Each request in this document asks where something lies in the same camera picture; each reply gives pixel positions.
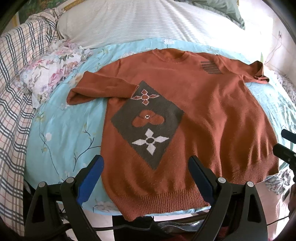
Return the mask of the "rust orange knit sweater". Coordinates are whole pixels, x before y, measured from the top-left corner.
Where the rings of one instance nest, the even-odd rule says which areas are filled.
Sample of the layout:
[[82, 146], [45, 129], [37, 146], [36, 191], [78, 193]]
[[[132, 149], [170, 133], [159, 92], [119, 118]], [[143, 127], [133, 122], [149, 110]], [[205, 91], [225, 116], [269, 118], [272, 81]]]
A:
[[151, 50], [85, 72], [69, 105], [107, 98], [102, 182], [123, 217], [206, 205], [191, 156], [228, 182], [278, 172], [277, 139], [248, 83], [268, 83], [263, 64], [177, 49]]

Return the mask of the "green pillow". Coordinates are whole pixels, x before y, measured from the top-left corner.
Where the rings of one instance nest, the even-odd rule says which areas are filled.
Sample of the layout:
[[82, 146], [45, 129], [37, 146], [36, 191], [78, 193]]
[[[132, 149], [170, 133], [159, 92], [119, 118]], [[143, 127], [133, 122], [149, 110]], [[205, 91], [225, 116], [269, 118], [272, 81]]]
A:
[[237, 1], [233, 0], [194, 0], [185, 1], [188, 4], [203, 8], [226, 17], [241, 29], [245, 30], [245, 22], [241, 17]]

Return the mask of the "light blue floral bedsheet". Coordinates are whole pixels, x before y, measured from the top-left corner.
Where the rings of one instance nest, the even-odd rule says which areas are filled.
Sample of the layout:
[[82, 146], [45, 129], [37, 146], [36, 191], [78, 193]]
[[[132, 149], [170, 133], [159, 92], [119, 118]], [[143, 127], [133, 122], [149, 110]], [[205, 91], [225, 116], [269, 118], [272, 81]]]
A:
[[[99, 99], [69, 106], [66, 97], [75, 87], [79, 74], [96, 72], [118, 59], [156, 48], [220, 54], [251, 63], [242, 54], [233, 51], [160, 38], [113, 44], [88, 51], [90, 57], [73, 69], [36, 111], [28, 140], [24, 177], [31, 186], [36, 188], [41, 181], [55, 184], [75, 176], [96, 154], [100, 154], [107, 101]], [[279, 142], [295, 151], [295, 144], [280, 136], [283, 128], [295, 133], [295, 104], [279, 82], [284, 77], [269, 69], [264, 68], [264, 71], [270, 78], [269, 84], [247, 83], [246, 86], [266, 112]], [[102, 215], [121, 215], [105, 192], [101, 179], [83, 208]]]

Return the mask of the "pink floral pillow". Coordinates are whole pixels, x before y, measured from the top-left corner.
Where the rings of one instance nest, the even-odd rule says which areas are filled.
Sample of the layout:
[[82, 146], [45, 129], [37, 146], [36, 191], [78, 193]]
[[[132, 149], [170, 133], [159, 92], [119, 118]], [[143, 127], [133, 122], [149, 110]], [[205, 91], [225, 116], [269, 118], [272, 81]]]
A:
[[15, 78], [15, 84], [31, 97], [32, 107], [38, 109], [57, 85], [91, 55], [90, 49], [67, 40], [58, 40], [48, 47], [45, 54], [26, 64]]

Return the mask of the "white striped duvet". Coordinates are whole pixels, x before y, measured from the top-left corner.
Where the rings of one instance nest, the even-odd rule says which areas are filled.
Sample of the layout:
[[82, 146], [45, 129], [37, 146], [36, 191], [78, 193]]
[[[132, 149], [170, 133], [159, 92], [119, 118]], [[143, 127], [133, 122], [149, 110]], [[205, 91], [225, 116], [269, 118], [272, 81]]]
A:
[[178, 1], [84, 1], [67, 10], [58, 33], [84, 48], [164, 38], [216, 48], [245, 37], [229, 17]]

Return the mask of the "plaid checked blanket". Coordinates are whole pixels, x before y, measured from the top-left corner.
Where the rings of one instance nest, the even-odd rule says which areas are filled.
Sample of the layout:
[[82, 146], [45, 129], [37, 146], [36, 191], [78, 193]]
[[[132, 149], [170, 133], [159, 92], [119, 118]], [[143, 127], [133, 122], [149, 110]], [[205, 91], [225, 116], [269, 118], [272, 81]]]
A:
[[1, 219], [19, 235], [24, 234], [23, 176], [34, 110], [15, 79], [59, 39], [62, 14], [58, 8], [46, 9], [1, 35]]

